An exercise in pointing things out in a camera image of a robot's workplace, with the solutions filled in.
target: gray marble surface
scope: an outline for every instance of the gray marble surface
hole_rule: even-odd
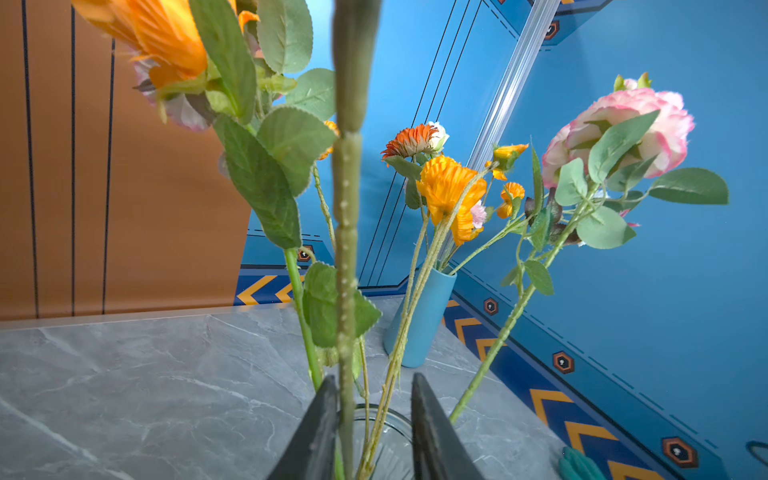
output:
[[[384,317],[367,336],[374,402],[386,374],[382,333],[399,299],[376,303]],[[266,478],[313,397],[296,314],[180,315],[0,331],[0,478]],[[403,369],[392,407],[409,416],[418,371],[449,412],[478,364],[441,327],[426,364]],[[488,479],[559,478],[562,442],[493,376],[456,428]]]

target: orange chevron stripe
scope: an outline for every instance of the orange chevron stripe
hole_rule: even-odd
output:
[[[478,356],[480,357],[480,361],[485,361],[485,356],[488,355],[488,353],[485,351],[486,348],[493,345],[493,342],[495,342],[496,339],[478,339],[477,345],[478,345]]]
[[[544,410],[544,400],[552,400],[553,402],[565,403],[574,402],[559,390],[531,389],[531,400],[533,400],[533,410],[536,412],[536,416],[539,420],[541,420],[541,423],[545,424],[547,427],[549,427],[549,420],[547,420],[547,412]]]
[[[586,425],[584,423],[566,422],[565,429],[568,431],[568,438],[571,440],[571,447],[584,453],[584,446],[581,444],[581,436],[589,435],[599,439],[616,440],[612,433],[599,425]]]
[[[456,319],[454,320],[454,324],[456,325],[456,336],[458,337],[459,342],[466,345],[467,342],[464,338],[464,327],[470,325],[480,325],[480,320],[474,318]]]
[[[608,460],[608,468],[611,470],[611,477],[613,480],[627,480],[628,478],[636,478],[637,480],[664,480],[664,477],[653,470],[633,467],[632,465],[612,462],[611,460]]]
[[[242,292],[237,298],[246,305],[258,305],[259,303],[253,298],[253,294],[258,292],[262,286],[267,285],[272,280],[275,280],[277,275],[265,275],[259,278],[253,285],[249,286]]]
[[[300,278],[301,281],[304,281],[304,275]],[[288,282],[288,285],[281,288],[279,292],[275,293],[275,296],[283,303],[291,303],[293,302],[293,299],[288,296],[288,292],[293,292],[293,285],[291,285],[290,282]]]

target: small pink flower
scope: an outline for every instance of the small pink flower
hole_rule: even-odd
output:
[[[586,167],[591,147],[576,147],[602,136],[600,128],[588,122],[608,121],[616,125],[656,110],[660,111],[659,117],[637,146],[641,158],[627,154],[621,160],[621,167],[657,155],[645,174],[646,178],[652,178],[683,163],[688,154],[688,132],[694,129],[694,118],[684,110],[683,97],[671,91],[637,88],[637,82],[631,79],[624,84],[629,90],[615,91],[594,102],[554,136],[541,158],[546,187],[557,186],[560,167],[569,161],[580,157]]]
[[[474,228],[482,228],[487,216],[485,207],[482,206],[482,200],[478,200],[478,203],[476,203],[469,211],[472,212],[472,226]]]

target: blue vase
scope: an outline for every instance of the blue vase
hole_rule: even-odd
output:
[[[403,366],[415,368],[421,366],[426,360],[455,284],[456,275],[449,276],[432,269],[413,313],[411,328],[408,331],[406,353],[402,358]],[[391,354],[395,349],[401,319],[402,303],[395,313],[395,318],[392,319],[392,325],[384,334],[384,350],[388,354]]]

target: teal object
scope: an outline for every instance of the teal object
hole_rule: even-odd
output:
[[[432,269],[413,313],[406,353],[402,358],[403,366],[413,369],[421,366],[426,360],[455,284],[456,275],[445,275]],[[387,353],[392,353],[395,349],[401,317],[402,303],[395,313],[395,318],[392,319],[392,325],[384,334],[384,350]]]
[[[571,447],[563,449],[559,466],[563,480],[605,480],[594,460]]]

